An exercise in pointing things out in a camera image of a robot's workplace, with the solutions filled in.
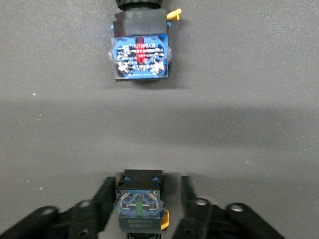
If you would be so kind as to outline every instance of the silver screw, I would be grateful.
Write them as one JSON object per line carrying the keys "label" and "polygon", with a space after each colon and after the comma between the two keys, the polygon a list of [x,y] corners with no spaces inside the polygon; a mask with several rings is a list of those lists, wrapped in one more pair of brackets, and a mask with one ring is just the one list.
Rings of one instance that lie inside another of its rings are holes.
{"label": "silver screw", "polygon": [[195,202],[196,202],[197,205],[200,205],[200,206],[207,205],[207,201],[204,200],[204,199],[197,199]]}
{"label": "silver screw", "polygon": [[242,212],[244,209],[241,207],[241,206],[239,206],[239,205],[231,205],[230,206],[230,209],[231,210],[233,210],[233,211],[235,211],[235,212]]}
{"label": "silver screw", "polygon": [[90,204],[91,204],[90,201],[83,201],[83,202],[80,204],[80,208],[87,207],[87,206],[89,206]]}
{"label": "silver screw", "polygon": [[42,215],[42,216],[45,216],[45,215],[48,215],[48,214],[50,214],[50,213],[53,213],[53,211],[54,211],[53,208],[47,208],[47,209],[45,209],[45,210],[41,213],[41,215]]}

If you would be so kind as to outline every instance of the electronic component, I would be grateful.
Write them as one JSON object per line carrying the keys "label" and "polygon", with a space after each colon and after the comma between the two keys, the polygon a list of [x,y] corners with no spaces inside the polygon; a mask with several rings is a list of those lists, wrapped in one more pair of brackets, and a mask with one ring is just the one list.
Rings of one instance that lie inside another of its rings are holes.
{"label": "electronic component", "polygon": [[170,21],[181,9],[167,14],[162,0],[116,0],[110,59],[117,81],[159,80],[168,77],[172,50],[168,44]]}
{"label": "electronic component", "polygon": [[125,170],[116,186],[119,225],[134,234],[160,234],[169,225],[161,170]]}

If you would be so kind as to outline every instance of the yellow lever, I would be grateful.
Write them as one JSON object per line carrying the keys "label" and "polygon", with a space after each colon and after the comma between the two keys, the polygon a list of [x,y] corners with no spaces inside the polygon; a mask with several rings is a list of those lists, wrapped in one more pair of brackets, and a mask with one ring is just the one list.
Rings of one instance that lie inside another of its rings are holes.
{"label": "yellow lever", "polygon": [[172,21],[176,19],[177,21],[180,20],[179,15],[181,15],[182,11],[181,9],[177,9],[176,11],[172,11],[171,13],[167,14],[167,20]]}

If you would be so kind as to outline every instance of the gray table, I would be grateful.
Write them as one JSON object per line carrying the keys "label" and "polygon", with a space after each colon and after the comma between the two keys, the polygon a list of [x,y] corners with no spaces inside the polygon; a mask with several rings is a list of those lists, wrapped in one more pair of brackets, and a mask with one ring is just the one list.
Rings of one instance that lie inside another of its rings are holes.
{"label": "gray table", "polygon": [[[112,0],[0,2],[0,231],[90,198],[126,168],[163,169],[288,239],[319,238],[319,3],[166,0],[168,81],[116,83]],[[112,217],[101,238],[121,239]]]}

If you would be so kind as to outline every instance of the black knob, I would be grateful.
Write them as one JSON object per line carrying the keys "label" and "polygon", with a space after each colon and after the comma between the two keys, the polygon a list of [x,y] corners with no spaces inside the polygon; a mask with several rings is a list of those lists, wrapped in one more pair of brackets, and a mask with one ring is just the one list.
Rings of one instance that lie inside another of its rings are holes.
{"label": "black knob", "polygon": [[115,0],[120,10],[126,11],[134,8],[152,8],[161,7],[163,0]]}

